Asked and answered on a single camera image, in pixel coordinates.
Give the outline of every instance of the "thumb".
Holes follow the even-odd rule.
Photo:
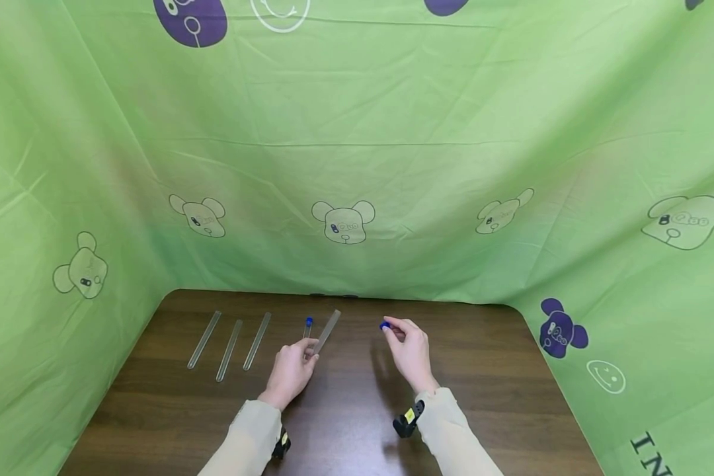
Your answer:
[[[307,370],[307,373],[312,375],[312,372],[314,372],[314,366],[317,364],[318,360],[320,360],[320,354],[314,355],[307,360],[305,364],[305,369]]]
[[[391,348],[391,353],[396,354],[402,347],[402,342],[400,342],[400,340],[397,339],[397,335],[394,334],[394,331],[389,329],[389,327],[383,328],[383,335],[386,336],[386,341],[389,343],[389,347]]]

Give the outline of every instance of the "forearm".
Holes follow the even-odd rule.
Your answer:
[[[418,429],[444,476],[502,476],[449,389],[423,392],[417,399],[426,405]]]
[[[260,476],[280,436],[280,416],[262,401],[247,401],[198,476]]]

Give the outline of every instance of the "wooden table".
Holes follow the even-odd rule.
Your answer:
[[[399,440],[391,421],[413,402],[378,325],[412,319],[427,332],[437,380],[506,476],[600,476],[526,324],[503,306],[233,292],[176,291],[146,327],[61,475],[196,475],[243,401],[264,389],[276,352],[320,335],[343,314],[305,393],[283,416],[293,446],[265,475],[432,476],[420,436]],[[212,313],[222,311],[195,370],[187,362]],[[242,369],[266,311],[272,320],[250,371]],[[225,381],[215,376],[243,320]]]

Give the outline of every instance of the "green backdrop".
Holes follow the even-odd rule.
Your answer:
[[[698,3],[0,0],[0,475],[176,288],[513,305],[607,475],[714,475]]]

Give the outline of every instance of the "black wristband device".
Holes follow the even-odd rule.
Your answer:
[[[425,409],[426,404],[423,403],[423,400],[418,400],[418,403],[409,407],[409,410],[403,415],[394,418],[394,430],[397,431],[397,435],[399,435],[400,438],[409,438],[413,435],[416,426],[418,426],[418,418]]]
[[[291,449],[291,439],[288,437],[288,431],[285,427],[280,428],[280,438],[275,444],[275,450],[272,451],[272,457],[277,457],[277,459],[283,459],[286,456],[288,450]]]

